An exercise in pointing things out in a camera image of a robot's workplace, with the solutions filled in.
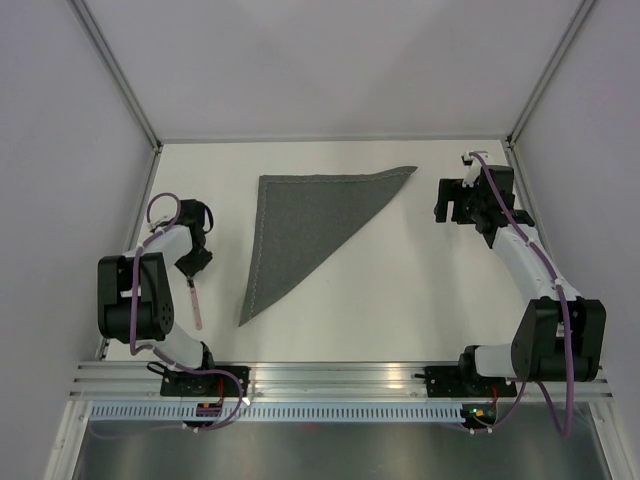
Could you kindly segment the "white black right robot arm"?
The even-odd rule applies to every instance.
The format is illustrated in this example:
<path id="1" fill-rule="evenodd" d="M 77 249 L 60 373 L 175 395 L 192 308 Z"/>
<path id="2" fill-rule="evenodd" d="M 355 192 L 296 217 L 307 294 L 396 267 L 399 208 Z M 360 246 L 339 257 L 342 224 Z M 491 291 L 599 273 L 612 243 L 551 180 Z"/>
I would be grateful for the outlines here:
<path id="1" fill-rule="evenodd" d="M 606 324 L 601 301 L 584 298 L 561 276 L 540 243 L 533 218 L 516 208 L 510 167 L 469 162 L 462 179 L 442 179 L 434 208 L 439 223 L 472 225 L 503 261 L 527 303 L 513 340 L 472 345 L 460 357 L 459 388 L 478 395 L 493 378 L 577 382 L 597 376 Z"/>

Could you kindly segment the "aluminium post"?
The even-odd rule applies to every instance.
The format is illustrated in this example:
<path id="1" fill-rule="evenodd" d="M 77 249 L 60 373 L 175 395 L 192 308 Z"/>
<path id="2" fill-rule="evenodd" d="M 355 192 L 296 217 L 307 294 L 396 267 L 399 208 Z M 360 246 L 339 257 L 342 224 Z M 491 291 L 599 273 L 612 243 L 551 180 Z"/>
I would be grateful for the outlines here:
<path id="1" fill-rule="evenodd" d="M 85 0 L 68 0 L 67 4 L 89 39 L 137 127 L 152 151 L 157 153 L 162 147 L 162 142 L 144 112 L 89 3 Z"/>
<path id="2" fill-rule="evenodd" d="M 522 136 L 554 77 L 558 73 L 570 50 L 577 42 L 581 32 L 599 4 L 600 2 L 598 0 L 581 0 L 579 2 L 575 12 L 554 47 L 551 56 L 547 60 L 540 76 L 534 84 L 531 93 L 525 101 L 523 108 L 517 116 L 513 127 L 505 137 L 506 145 L 510 149 L 515 146 L 519 138 Z"/>

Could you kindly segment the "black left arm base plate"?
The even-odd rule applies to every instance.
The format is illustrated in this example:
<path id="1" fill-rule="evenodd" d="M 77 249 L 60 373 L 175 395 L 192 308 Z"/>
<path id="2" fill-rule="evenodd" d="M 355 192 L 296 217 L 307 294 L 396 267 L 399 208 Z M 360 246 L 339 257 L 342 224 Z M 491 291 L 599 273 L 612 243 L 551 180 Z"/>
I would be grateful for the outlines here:
<path id="1" fill-rule="evenodd" d="M 232 379 L 235 377 L 241 385 L 241 393 L 246 395 L 250 384 L 248 366 L 223 365 L 224 374 L 196 375 L 185 371 L 165 370 L 162 376 L 160 395 L 162 397 L 237 397 L 239 387 Z"/>

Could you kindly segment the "aluminium post back left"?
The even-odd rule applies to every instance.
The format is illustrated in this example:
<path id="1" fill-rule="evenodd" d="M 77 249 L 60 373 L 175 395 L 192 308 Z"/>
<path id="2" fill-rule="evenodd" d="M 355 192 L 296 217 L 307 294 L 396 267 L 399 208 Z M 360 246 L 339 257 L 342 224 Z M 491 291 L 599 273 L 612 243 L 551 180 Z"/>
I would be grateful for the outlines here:
<path id="1" fill-rule="evenodd" d="M 157 153 L 162 147 L 162 142 L 144 112 L 89 3 L 85 0 L 68 0 L 67 4 L 89 39 L 137 127 L 152 151 Z"/>

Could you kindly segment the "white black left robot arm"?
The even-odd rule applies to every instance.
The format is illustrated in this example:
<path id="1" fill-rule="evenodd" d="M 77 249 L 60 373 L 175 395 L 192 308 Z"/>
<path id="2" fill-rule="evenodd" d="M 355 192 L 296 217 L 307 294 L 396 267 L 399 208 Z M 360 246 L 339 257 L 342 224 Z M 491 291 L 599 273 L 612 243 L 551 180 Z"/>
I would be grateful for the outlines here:
<path id="1" fill-rule="evenodd" d="M 184 385 L 206 396 L 218 384 L 209 347 L 175 320 L 169 272 L 179 271 L 191 295 L 196 327 L 202 327 L 194 278 L 213 259 L 206 236 L 214 226 L 210 208 L 196 199 L 177 201 L 173 217 L 151 226 L 136 248 L 99 260 L 97 323 L 101 335 L 129 349 L 131 356 L 149 351 L 161 360 L 185 367 Z"/>

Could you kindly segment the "aluminium post back right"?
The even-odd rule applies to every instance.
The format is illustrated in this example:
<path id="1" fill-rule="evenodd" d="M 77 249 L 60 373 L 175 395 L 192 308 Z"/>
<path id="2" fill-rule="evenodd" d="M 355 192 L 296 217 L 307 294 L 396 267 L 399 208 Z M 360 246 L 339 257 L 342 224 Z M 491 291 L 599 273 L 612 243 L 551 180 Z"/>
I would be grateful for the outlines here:
<path id="1" fill-rule="evenodd" d="M 600 2 L 598 0 L 581 0 L 579 2 L 575 12 L 554 47 L 551 56 L 547 60 L 540 76 L 534 84 L 531 93 L 525 101 L 523 108 L 517 116 L 513 127 L 505 137 L 506 145 L 510 149 L 515 146 L 519 138 L 522 136 L 554 77 L 558 73 L 570 50 L 577 42 L 581 32 L 599 4 Z"/>

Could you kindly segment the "aluminium frame rail front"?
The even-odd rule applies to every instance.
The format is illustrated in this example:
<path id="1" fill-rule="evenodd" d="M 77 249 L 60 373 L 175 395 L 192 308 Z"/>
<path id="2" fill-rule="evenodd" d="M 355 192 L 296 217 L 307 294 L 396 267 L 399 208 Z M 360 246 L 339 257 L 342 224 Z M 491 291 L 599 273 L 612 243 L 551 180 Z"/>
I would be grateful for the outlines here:
<path id="1" fill-rule="evenodd" d="M 390 401 L 428 398 L 436 382 L 421 362 L 248 362 L 247 396 L 266 402 Z M 70 400 L 156 400 L 161 369 L 141 361 L 82 362 L 73 372 Z"/>

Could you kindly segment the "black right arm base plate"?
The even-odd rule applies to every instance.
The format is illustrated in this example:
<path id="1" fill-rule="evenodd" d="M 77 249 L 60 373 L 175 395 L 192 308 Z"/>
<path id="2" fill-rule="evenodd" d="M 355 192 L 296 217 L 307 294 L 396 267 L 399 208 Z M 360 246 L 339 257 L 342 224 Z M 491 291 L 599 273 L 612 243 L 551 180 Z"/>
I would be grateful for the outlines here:
<path id="1" fill-rule="evenodd" d="M 444 398 L 515 398 L 514 384 L 500 377 L 482 377 L 475 373 L 463 374 L 457 366 L 427 366 L 417 378 L 424 380 L 427 396 Z"/>

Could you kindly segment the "grey cloth napkin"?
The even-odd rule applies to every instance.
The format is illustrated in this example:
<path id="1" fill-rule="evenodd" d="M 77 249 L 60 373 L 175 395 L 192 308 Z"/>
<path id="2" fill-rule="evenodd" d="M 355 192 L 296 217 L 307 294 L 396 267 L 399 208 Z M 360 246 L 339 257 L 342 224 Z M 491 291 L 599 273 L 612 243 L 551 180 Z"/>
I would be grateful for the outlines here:
<path id="1" fill-rule="evenodd" d="M 261 176 L 239 324 L 247 324 L 295 289 L 380 213 L 417 169 Z"/>

